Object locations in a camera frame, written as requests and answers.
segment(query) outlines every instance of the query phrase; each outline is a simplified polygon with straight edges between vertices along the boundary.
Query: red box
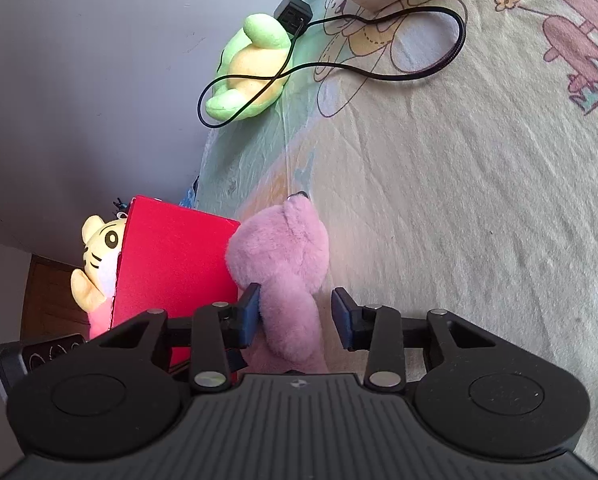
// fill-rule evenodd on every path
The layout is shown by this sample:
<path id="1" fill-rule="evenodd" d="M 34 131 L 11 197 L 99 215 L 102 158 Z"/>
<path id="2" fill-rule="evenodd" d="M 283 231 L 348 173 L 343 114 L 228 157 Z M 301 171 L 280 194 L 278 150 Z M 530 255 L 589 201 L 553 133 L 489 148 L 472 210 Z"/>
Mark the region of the red box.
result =
<path id="1" fill-rule="evenodd" d="M 234 303 L 237 285 L 225 251 L 237 227 L 236 220 L 135 197 L 119 257 L 112 326 L 149 308 L 184 317 L 215 301 Z M 188 349 L 175 349 L 172 364 L 188 357 Z"/>

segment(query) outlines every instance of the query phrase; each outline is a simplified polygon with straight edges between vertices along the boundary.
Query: wooden door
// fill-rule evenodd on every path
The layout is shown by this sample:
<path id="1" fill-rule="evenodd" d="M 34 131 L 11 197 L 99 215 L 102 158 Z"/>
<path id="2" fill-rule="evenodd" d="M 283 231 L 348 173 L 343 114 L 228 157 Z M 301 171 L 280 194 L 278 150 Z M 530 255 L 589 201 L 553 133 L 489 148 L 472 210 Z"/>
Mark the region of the wooden door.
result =
<path id="1" fill-rule="evenodd" d="M 32 256 L 21 319 L 21 339 L 80 333 L 88 338 L 88 315 L 70 291 L 74 267 Z"/>

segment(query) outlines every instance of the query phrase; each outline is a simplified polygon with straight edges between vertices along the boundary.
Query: bed sheet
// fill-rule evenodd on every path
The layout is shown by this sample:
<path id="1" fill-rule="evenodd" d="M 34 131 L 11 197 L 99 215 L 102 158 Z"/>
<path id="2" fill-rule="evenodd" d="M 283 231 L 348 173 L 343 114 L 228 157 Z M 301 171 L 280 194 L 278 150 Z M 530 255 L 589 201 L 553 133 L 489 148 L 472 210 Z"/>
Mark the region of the bed sheet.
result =
<path id="1" fill-rule="evenodd" d="M 306 1 L 315 18 L 363 12 Z M 332 370 L 365 361 L 339 348 L 333 287 L 407 316 L 452 310 L 584 383 L 577 452 L 598 469 L 598 0 L 401 0 L 384 12 L 426 4 L 467 20 L 452 64 L 399 84 L 294 74 L 271 109 L 211 135 L 198 207 L 244 219 L 308 191 L 331 240 L 317 300 Z M 311 28 L 295 63 L 411 72 L 455 33 L 429 14 L 341 20 Z"/>

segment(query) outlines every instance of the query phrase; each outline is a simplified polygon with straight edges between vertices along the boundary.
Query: green stuffed animal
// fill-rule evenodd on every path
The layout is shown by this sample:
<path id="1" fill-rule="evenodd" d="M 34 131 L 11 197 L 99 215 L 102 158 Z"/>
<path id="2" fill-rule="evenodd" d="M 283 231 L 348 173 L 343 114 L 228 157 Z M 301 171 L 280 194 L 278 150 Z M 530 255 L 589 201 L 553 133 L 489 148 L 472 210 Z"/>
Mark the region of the green stuffed animal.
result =
<path id="1" fill-rule="evenodd" d="M 275 18 L 252 14 L 223 49 L 217 77 L 227 74 L 274 76 L 283 66 L 289 50 L 290 38 Z M 292 59 L 285 68 L 291 67 Z M 286 81 L 287 77 L 277 79 L 236 119 L 262 113 L 279 98 Z M 213 97 L 205 103 L 205 111 L 212 118 L 226 121 L 267 83 L 256 79 L 224 79 L 215 85 Z"/>

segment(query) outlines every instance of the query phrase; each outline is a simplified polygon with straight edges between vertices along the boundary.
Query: pink flower print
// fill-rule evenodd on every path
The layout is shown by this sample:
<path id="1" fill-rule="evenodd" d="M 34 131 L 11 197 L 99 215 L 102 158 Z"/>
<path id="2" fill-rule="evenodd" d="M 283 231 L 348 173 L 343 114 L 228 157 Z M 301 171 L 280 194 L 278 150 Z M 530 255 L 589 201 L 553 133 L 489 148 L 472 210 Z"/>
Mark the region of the pink flower print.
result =
<path id="1" fill-rule="evenodd" d="M 495 10 L 501 12 L 506 9 L 514 9 L 518 3 L 519 0 L 495 0 Z"/>

